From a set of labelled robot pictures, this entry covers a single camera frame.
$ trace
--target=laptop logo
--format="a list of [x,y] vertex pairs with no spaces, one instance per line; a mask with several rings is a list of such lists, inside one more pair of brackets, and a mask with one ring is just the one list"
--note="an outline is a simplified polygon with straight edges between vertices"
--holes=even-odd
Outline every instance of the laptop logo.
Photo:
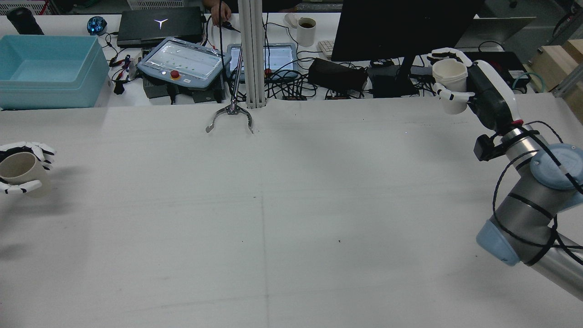
[[168,19],[164,19],[164,20],[154,20],[154,22],[158,22],[158,24],[160,24],[160,30],[161,30],[162,29],[162,23],[164,23],[167,20]]

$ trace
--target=tablet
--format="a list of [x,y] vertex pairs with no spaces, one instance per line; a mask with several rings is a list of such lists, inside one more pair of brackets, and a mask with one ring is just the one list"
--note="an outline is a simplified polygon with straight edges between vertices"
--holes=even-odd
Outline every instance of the tablet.
[[[231,60],[225,56],[225,63]],[[138,63],[144,74],[193,89],[206,89],[222,68],[219,51],[169,37]]]
[[[234,71],[237,68],[237,61],[239,53],[241,52],[241,44],[229,44],[227,47],[227,54],[231,57],[227,65],[227,75],[229,79],[234,79]],[[287,81],[298,77],[296,72],[299,65],[297,63],[296,45],[293,43],[270,43],[269,48],[264,46],[264,58],[269,56],[269,60],[264,60],[265,68],[271,69],[273,76],[272,81]],[[239,78],[241,82],[245,82],[245,62],[243,62],[243,69]]]

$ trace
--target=white cup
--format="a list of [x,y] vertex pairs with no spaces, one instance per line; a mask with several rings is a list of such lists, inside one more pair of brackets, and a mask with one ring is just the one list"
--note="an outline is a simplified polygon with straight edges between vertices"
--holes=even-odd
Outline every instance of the white cup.
[[316,21],[302,17],[297,21],[297,42],[300,46],[309,47],[314,44]]
[[25,194],[33,198],[42,197],[51,191],[51,180],[48,179],[43,164],[29,152],[10,155],[0,162],[0,178],[10,184],[23,184],[40,180],[43,184],[40,188]]
[[[461,62],[448,58],[433,64],[433,77],[436,82],[443,84],[448,90],[466,92],[466,78],[468,68]],[[465,102],[455,102],[441,98],[443,109],[448,114],[459,114],[468,106]]]

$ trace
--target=blue plastic bin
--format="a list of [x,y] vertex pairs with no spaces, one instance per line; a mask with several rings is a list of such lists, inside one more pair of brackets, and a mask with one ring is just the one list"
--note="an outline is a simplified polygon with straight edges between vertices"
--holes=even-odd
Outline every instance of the blue plastic bin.
[[96,36],[0,39],[0,107],[93,107],[109,66]]

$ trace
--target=white basket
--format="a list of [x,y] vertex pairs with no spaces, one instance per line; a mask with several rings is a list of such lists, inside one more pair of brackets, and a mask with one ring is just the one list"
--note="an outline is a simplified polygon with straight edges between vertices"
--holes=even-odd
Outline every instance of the white basket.
[[166,0],[166,1],[128,0],[128,5],[129,8],[133,11],[138,11],[141,9],[184,7],[184,3],[182,0]]
[[[0,15],[6,15],[9,11],[18,7],[30,9],[34,15],[39,15],[43,10],[45,0],[0,0]],[[53,15],[51,5],[47,5],[43,15]]]

